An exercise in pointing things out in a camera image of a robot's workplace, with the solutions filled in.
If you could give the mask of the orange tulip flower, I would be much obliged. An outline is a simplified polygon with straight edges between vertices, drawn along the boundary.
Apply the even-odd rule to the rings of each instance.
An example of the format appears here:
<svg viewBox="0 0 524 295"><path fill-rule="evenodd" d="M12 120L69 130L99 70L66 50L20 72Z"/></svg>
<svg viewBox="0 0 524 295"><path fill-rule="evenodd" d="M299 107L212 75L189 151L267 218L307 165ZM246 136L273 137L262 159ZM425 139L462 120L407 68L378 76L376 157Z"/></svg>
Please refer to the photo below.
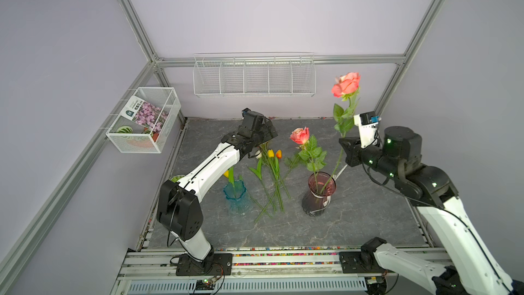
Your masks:
<svg viewBox="0 0 524 295"><path fill-rule="evenodd" d="M288 196L288 198L291 198L289 191L287 189L287 186L285 184L285 176L282 176L281 161L282 161L282 151L277 150L274 155L276 180L280 183L281 187L284 189L286 196Z"/></svg>

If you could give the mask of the dark red glass vase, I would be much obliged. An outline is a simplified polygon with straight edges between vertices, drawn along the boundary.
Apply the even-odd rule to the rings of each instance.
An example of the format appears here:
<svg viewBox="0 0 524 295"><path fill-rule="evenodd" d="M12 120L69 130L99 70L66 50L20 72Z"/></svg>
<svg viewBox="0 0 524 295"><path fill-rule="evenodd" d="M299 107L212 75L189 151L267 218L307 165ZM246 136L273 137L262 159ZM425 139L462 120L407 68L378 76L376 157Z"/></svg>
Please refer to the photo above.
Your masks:
<svg viewBox="0 0 524 295"><path fill-rule="evenodd" d="M308 190L302 198L302 209L310 217L319 217L330 205L336 189L336 180L330 174L313 173L308 178Z"/></svg>

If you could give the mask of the small pink rose flower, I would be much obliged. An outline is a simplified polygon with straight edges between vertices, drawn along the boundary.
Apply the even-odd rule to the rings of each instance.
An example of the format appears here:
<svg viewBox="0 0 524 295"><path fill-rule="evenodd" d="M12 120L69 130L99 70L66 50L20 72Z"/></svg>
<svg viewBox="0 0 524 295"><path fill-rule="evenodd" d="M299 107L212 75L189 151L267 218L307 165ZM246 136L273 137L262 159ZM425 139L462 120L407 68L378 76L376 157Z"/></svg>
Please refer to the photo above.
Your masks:
<svg viewBox="0 0 524 295"><path fill-rule="evenodd" d="M317 138L310 134L308 127L296 128L290 135L290 140L298 145L298 153L293 161L303 164L313 174L314 190L320 195L324 186L320 185L320 172L326 166L327 152L317 143Z"/></svg>

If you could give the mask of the red rose flower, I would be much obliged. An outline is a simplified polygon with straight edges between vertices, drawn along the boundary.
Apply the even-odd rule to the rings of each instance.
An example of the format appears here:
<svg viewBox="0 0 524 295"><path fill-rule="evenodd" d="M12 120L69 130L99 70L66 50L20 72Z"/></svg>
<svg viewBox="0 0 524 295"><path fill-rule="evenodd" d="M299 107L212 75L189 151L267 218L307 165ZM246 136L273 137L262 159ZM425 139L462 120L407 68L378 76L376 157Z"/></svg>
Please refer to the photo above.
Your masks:
<svg viewBox="0 0 524 295"><path fill-rule="evenodd" d="M258 223L262 217L264 216L268 216L268 217L271 217L271 213L276 213L276 212L280 212L280 210L278 209L277 205L276 205L276 200L274 199L274 182L273 182L273 179L272 179L272 175L271 175L271 171L270 171L270 168L268 167L267 165L267 154L266 152L268 150L273 150L270 148L270 144L267 142L267 143L264 143L262 145L260 145L258 147L258 150L261 150L262 152L262 161L263 161L263 166L262 166L262 173L263 173L263 181L264 183L266 184L266 187L269 191L269 194L274 202L274 205L275 205L275 208L272 208L269 203L268 203L268 200L266 198L266 204L264 204L263 206L259 206L261 211L259 213L259 216L255 219L255 223ZM282 153L282 161L281 161L282 165L281 165L281 172L282 172L282 176L285 176L285 184L287 186L287 177L289 176L289 174L291 173L291 171L296 167L296 164L295 162L289 158L289 157L285 157ZM284 203L284 197L283 196L286 196L285 194L285 191L284 189L282 190L282 199L283 199L283 203Z"/></svg>

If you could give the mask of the pink rose double bloom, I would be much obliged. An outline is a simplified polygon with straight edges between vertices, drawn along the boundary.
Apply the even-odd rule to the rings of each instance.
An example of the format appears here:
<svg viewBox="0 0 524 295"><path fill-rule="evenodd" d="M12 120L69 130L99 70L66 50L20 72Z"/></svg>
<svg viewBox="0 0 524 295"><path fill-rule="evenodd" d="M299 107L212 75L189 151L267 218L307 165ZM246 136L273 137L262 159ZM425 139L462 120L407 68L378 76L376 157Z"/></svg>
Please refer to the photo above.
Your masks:
<svg viewBox="0 0 524 295"><path fill-rule="evenodd" d="M358 72L350 72L336 78L336 83L332 87L332 94L335 98L347 103L347 107L334 104L333 118L335 121L334 129L339 132L341 138L346 137L354 126L356 108L359 101L361 75Z"/></svg>

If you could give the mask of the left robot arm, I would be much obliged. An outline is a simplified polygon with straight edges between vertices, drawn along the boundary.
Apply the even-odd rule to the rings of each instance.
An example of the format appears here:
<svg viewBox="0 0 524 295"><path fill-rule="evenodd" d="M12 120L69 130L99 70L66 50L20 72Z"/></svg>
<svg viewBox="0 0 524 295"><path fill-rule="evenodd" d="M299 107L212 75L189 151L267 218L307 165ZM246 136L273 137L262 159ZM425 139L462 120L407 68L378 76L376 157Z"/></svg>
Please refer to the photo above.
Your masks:
<svg viewBox="0 0 524 295"><path fill-rule="evenodd" d="M160 186L156 220L185 250L174 264L178 277L231 274L232 254L215 254L201 230L201 202L223 173L277 136L269 118L244 109L240 126L226 134L209 157L178 181L167 180Z"/></svg>

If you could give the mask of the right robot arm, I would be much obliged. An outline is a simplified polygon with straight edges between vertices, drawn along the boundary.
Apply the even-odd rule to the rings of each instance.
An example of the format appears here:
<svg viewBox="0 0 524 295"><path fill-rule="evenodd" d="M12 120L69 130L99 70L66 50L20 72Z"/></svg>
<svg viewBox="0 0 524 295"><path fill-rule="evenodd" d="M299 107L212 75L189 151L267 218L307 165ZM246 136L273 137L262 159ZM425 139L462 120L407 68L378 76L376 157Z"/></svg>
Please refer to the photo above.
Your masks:
<svg viewBox="0 0 524 295"><path fill-rule="evenodd" d="M376 131L339 143L350 167L362 166L394 183L395 195L407 199L433 228L451 264L436 264L375 237L360 250L365 270L397 273L431 294L522 294L523 282L513 279L496 262L469 219L457 188L442 169L421 162L422 138L410 128L388 127L383 145Z"/></svg>

